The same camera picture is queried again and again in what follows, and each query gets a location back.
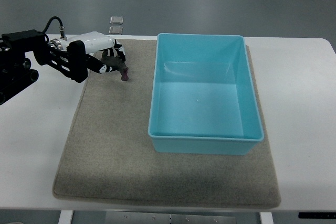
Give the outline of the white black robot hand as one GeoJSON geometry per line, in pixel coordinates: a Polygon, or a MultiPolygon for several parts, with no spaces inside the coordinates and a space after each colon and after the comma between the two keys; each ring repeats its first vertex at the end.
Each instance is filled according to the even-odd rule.
{"type": "Polygon", "coordinates": [[[113,51],[113,55],[120,57],[125,62],[125,50],[122,43],[115,38],[99,33],[97,31],[76,35],[68,39],[59,38],[50,41],[50,45],[61,51],[66,51],[72,42],[80,41],[84,46],[85,56],[87,57],[87,66],[96,73],[113,72],[112,68],[101,61],[104,50],[113,51]]]}

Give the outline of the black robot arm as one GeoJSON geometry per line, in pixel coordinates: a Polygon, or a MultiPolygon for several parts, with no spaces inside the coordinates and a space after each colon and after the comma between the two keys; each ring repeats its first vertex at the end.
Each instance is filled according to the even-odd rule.
{"type": "Polygon", "coordinates": [[[39,78],[37,70],[26,57],[33,52],[37,61],[45,63],[48,36],[36,30],[1,35],[1,104],[32,85],[39,78]]]}

